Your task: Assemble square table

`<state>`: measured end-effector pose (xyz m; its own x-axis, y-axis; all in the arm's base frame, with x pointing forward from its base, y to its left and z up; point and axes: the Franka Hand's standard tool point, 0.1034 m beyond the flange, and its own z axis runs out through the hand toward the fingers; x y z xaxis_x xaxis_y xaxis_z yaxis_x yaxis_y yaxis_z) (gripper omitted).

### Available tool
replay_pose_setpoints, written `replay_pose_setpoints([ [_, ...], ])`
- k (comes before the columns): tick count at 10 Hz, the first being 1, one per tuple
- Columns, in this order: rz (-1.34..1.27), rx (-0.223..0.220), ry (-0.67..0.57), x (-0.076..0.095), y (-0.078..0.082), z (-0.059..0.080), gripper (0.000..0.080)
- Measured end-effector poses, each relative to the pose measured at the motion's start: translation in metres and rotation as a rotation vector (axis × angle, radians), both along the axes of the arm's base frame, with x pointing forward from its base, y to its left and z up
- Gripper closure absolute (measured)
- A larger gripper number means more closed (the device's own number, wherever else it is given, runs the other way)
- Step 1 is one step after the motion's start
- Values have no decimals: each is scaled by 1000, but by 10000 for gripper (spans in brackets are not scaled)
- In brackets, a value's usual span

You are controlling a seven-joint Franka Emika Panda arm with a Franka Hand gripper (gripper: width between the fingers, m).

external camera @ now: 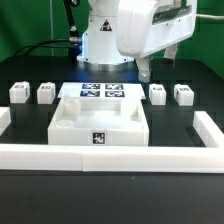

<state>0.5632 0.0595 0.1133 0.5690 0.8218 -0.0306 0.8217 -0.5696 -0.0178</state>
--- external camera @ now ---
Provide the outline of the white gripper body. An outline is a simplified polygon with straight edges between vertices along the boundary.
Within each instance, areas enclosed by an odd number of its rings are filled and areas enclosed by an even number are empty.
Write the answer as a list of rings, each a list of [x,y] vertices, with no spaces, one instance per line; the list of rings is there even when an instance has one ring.
[[[121,55],[144,58],[192,36],[197,0],[120,0],[116,43]]]

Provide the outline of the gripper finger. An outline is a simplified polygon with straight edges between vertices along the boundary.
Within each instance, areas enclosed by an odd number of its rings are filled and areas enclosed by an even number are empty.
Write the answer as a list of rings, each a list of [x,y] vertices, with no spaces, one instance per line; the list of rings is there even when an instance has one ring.
[[[151,59],[149,56],[137,59],[136,64],[139,70],[138,78],[141,82],[148,83],[151,75]]]
[[[173,67],[175,63],[175,58],[178,51],[178,45],[174,44],[165,49],[163,64],[169,67]]]

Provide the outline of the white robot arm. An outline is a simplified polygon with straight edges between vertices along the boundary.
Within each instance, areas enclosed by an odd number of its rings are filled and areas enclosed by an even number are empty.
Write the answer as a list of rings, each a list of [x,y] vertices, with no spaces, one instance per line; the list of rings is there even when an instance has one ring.
[[[161,50],[175,60],[178,44],[193,35],[197,0],[88,0],[81,66],[118,71],[135,63],[149,82],[151,56]]]

